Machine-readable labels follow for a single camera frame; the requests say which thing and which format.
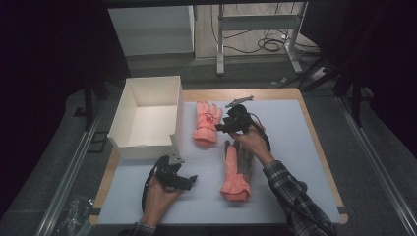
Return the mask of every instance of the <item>person's right hand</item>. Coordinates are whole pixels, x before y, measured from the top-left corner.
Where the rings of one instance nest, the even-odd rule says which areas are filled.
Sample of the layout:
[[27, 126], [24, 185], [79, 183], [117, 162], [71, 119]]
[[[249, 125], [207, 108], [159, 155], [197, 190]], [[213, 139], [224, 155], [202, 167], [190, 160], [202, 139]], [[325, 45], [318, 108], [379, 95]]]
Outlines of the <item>person's right hand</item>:
[[268, 151], [265, 140], [254, 126], [251, 126], [249, 132], [246, 134], [229, 133], [229, 135], [232, 139], [239, 141], [248, 151], [253, 153], [263, 166], [275, 160]]

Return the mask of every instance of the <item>floor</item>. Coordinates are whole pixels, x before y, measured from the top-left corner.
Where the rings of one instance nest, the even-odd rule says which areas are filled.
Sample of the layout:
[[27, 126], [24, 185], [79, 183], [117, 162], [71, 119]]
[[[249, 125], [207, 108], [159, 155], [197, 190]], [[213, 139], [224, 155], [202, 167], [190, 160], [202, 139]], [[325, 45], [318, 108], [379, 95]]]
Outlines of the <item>floor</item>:
[[[265, 11], [268, 6], [260, 7]], [[241, 13], [245, 10], [238, 6]], [[209, 6], [200, 9], [207, 14]], [[245, 50], [254, 49], [232, 42], [229, 45], [242, 46]], [[284, 78], [293, 80], [286, 88], [297, 88], [300, 80], [295, 80], [291, 64], [283, 52], [272, 55], [251, 55], [242, 57], [226, 51], [225, 75], [218, 77], [215, 73], [216, 62], [212, 49], [201, 52], [194, 58], [128, 58], [133, 77], [179, 75], [183, 89], [252, 89], [279, 88]], [[306, 57], [302, 65], [307, 68], [315, 57]], [[303, 92], [308, 111], [319, 136], [329, 167], [332, 171], [338, 191], [342, 197], [349, 220], [344, 225], [337, 225], [339, 235], [412, 235], [407, 232], [398, 211], [381, 178], [373, 168], [361, 142], [350, 126], [348, 115], [331, 89], [335, 80], [331, 80], [311, 91]], [[307, 79], [304, 85], [312, 82]], [[110, 96], [105, 100], [102, 117], [97, 131], [108, 131], [115, 109], [120, 99], [123, 82], [106, 83]], [[349, 103], [349, 95], [342, 97]], [[396, 191], [406, 200], [412, 213], [417, 211], [417, 161], [408, 149], [375, 115], [368, 101], [362, 102], [361, 119], [363, 131], [372, 144], [379, 160], [384, 165], [389, 177], [396, 186]], [[84, 135], [83, 117], [74, 117], [78, 107], [84, 106], [83, 92], [79, 91], [68, 97], [66, 114], [61, 121], [54, 139], [42, 156], [41, 161], [31, 174], [9, 211], [0, 223], [0, 235], [34, 235], [39, 223], [46, 213], [55, 190], [67, 166], [71, 162], [74, 150]], [[107, 142], [103, 150], [98, 144], [90, 144], [79, 173], [68, 194], [69, 198], [59, 217], [55, 230], [65, 222], [70, 213], [69, 202], [75, 195], [94, 198], [101, 181], [112, 146]], [[90, 235], [117, 235], [128, 226], [98, 226]], [[288, 235], [282, 227], [162, 227], [159, 235]]]

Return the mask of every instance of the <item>gray floor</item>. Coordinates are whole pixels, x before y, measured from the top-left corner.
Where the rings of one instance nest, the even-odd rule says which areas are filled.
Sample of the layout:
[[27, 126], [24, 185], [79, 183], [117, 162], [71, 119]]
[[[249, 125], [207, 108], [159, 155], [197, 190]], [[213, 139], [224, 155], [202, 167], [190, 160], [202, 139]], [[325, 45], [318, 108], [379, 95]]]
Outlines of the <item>gray floor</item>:
[[[223, 77], [215, 74], [214, 60], [175, 59], [160, 62], [154, 59], [144, 66], [143, 61], [129, 60], [132, 76], [179, 75], [183, 89], [250, 89], [277, 88], [283, 77], [296, 78], [288, 59], [282, 56], [227, 58]], [[310, 92], [304, 92], [307, 108], [315, 125], [322, 147], [328, 159], [335, 183], [346, 206], [349, 220], [338, 225], [339, 235], [407, 235], [394, 207], [375, 175], [364, 151], [344, 117], [340, 105], [332, 95], [334, 81], [329, 81]], [[105, 101], [103, 116], [97, 131], [108, 131], [122, 89], [106, 84], [110, 97]], [[288, 85], [297, 87], [298, 81]], [[83, 106], [83, 93], [77, 92], [67, 100], [67, 112], [60, 128], [36, 169], [16, 197], [0, 224], [0, 235], [33, 235], [41, 221], [57, 185], [62, 178], [74, 149], [84, 133], [84, 118], [74, 117]], [[414, 210], [417, 209], [417, 187], [414, 185], [417, 163], [414, 156], [393, 133], [376, 117], [367, 102], [362, 103], [362, 121], [372, 144], [375, 146], [399, 191]], [[91, 144], [89, 150], [97, 150]], [[94, 198], [98, 190], [112, 146], [109, 142], [103, 152], [87, 153], [69, 199], [57, 220], [57, 225], [68, 214], [68, 202], [75, 194]], [[126, 226], [97, 227], [93, 235], [117, 235]], [[182, 228], [163, 228], [161, 235], [185, 235]], [[287, 235], [285, 229], [276, 227], [247, 228], [192, 228], [192, 235]]]

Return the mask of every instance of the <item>person's left hand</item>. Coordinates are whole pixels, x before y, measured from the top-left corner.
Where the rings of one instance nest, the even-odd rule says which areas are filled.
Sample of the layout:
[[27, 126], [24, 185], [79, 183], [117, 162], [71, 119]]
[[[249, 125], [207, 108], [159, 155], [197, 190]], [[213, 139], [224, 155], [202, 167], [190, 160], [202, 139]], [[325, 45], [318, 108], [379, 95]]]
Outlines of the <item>person's left hand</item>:
[[141, 223], [156, 226], [181, 192], [180, 189], [176, 189], [174, 192], [165, 192], [162, 184], [153, 176], [149, 181], [147, 204]]

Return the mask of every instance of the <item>table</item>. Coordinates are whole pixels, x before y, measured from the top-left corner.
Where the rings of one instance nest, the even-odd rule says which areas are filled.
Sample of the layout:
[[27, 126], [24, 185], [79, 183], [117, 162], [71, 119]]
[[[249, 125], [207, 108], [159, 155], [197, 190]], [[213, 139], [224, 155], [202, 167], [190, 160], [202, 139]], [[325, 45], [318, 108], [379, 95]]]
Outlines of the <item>table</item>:
[[[184, 101], [198, 101], [198, 100], [209, 100], [209, 101], [224, 101], [224, 100], [233, 100], [236, 97], [245, 97], [253, 95], [255, 100], [297, 100], [302, 113], [304, 115], [305, 121], [307, 123], [310, 135], [313, 139], [314, 146], [320, 158], [321, 165], [323, 166], [324, 172], [328, 179], [328, 184], [330, 185], [334, 200], [339, 212], [341, 212], [341, 224], [344, 224], [348, 220], [347, 213], [343, 212], [344, 205], [341, 200], [340, 194], [337, 190], [337, 187], [334, 183], [331, 171], [328, 166], [323, 149], [320, 145], [320, 141], [317, 137], [316, 131], [314, 129], [313, 123], [310, 119], [307, 107], [304, 103], [300, 91], [296, 88], [259, 88], [259, 89], [205, 89], [205, 90], [184, 90], [183, 96]], [[116, 166], [119, 161], [119, 153], [116, 150], [113, 150], [111, 153], [110, 159], [108, 161], [106, 171], [102, 178], [101, 185], [99, 187], [97, 196], [94, 203], [94, 211], [99, 211], [103, 205], [105, 198], [108, 194], [114, 173], [116, 171]], [[98, 216], [92, 215], [90, 217], [90, 222], [92, 224], [97, 224]]]

